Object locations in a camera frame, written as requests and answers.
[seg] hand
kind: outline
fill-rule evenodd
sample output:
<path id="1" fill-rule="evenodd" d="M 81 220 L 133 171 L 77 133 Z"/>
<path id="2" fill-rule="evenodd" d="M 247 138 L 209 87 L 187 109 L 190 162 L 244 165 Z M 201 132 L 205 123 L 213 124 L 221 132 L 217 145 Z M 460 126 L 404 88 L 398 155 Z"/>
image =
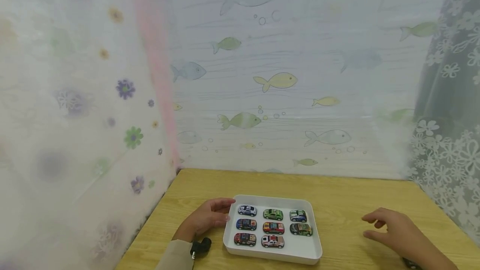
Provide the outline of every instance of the hand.
<path id="1" fill-rule="evenodd" d="M 214 227 L 224 227 L 230 217 L 226 215 L 233 198 L 216 198 L 207 200 L 181 223 L 172 240 L 192 242 L 197 236 Z"/>
<path id="2" fill-rule="evenodd" d="M 388 227 L 386 232 L 368 230 L 363 232 L 363 236 L 384 244 L 424 270 L 457 269 L 407 215 L 380 207 L 363 216 L 362 220 L 375 223 L 377 229 L 385 225 Z"/>

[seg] plastic tray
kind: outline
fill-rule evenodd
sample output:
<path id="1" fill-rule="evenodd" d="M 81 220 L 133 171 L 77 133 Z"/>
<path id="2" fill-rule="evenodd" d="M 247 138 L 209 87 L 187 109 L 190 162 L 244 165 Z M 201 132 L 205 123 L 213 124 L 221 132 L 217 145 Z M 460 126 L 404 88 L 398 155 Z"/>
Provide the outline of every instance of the plastic tray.
<path id="1" fill-rule="evenodd" d="M 314 265 L 322 257 L 322 244 L 318 236 L 318 228 L 315 223 L 312 205 L 306 200 L 297 200 L 290 198 L 262 197 L 251 195 L 236 195 L 236 200 L 230 208 L 228 215 L 230 220 L 227 222 L 225 232 L 223 234 L 223 244 L 227 251 L 231 254 L 245 255 L 246 257 L 268 258 L 270 260 L 281 260 L 290 263 L 299 263 Z M 251 205 L 257 208 L 255 217 L 240 215 L 238 207 L 240 205 Z M 283 212 L 283 220 L 268 220 L 263 217 L 265 209 L 277 209 Z M 290 232 L 290 224 L 297 223 L 290 220 L 291 210 L 304 210 L 307 214 L 307 224 L 312 227 L 312 236 L 293 235 Z M 255 231 L 239 230 L 236 227 L 238 219 L 253 219 L 257 221 L 257 229 Z M 285 246 L 283 248 L 265 248 L 262 246 L 262 237 L 267 235 L 263 231 L 265 222 L 281 222 L 285 226 L 283 238 Z M 233 241 L 237 233 L 253 233 L 257 237 L 256 245 L 249 247 L 246 245 L 236 245 Z"/>

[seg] sheer curtain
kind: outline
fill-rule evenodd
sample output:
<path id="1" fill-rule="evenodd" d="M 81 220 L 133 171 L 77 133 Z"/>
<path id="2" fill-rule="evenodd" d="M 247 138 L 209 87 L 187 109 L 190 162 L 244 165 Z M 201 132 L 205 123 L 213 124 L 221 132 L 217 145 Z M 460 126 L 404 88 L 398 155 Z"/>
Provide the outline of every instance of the sheer curtain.
<path id="1" fill-rule="evenodd" d="M 480 0 L 445 0 L 423 69 L 411 180 L 480 245 Z"/>
<path id="2" fill-rule="evenodd" d="M 0 0 L 0 269 L 112 269 L 175 176 L 134 0 Z"/>

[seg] beige sleeve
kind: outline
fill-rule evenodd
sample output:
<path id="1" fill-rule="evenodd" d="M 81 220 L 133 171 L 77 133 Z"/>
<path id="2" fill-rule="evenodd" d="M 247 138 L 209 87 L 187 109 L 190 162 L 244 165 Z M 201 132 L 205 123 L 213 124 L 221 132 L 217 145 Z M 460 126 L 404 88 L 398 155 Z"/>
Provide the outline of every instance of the beige sleeve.
<path id="1" fill-rule="evenodd" d="M 192 270 L 191 248 L 192 243 L 181 240 L 171 241 L 155 270 Z"/>

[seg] white curtain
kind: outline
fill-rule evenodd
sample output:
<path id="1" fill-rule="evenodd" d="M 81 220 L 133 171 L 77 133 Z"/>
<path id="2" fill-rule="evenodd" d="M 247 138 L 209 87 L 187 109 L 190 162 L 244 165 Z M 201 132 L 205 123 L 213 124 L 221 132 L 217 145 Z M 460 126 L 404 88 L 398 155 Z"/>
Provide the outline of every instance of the white curtain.
<path id="1" fill-rule="evenodd" d="M 112 269 L 175 176 L 133 0 L 0 0 L 0 269 Z"/>

